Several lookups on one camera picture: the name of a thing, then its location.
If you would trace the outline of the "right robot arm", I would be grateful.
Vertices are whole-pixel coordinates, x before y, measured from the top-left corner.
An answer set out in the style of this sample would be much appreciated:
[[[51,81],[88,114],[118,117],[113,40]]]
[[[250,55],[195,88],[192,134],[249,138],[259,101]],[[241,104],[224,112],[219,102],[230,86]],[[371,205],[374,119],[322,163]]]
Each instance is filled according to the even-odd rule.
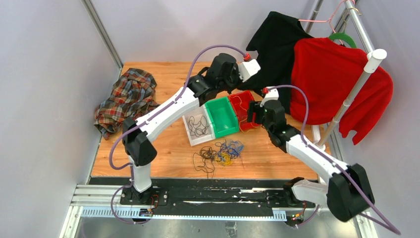
[[[262,125],[271,143],[315,171],[324,184],[296,177],[283,186],[283,200],[291,207],[302,201],[326,206],[332,215],[346,222],[375,204],[365,169],[348,165],[318,149],[295,127],[286,122],[278,100],[250,101],[247,121]]]

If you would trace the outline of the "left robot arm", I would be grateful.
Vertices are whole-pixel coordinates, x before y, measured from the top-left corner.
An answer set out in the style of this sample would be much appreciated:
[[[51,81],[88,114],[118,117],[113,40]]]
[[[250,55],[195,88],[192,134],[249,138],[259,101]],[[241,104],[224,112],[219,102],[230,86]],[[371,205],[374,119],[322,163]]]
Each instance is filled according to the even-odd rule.
[[[148,204],[152,198],[151,162],[157,156],[153,146],[157,137],[185,114],[216,98],[218,93],[231,92],[239,82],[237,60],[220,53],[170,99],[145,116],[123,123],[122,143],[132,164],[132,197],[138,204]]]

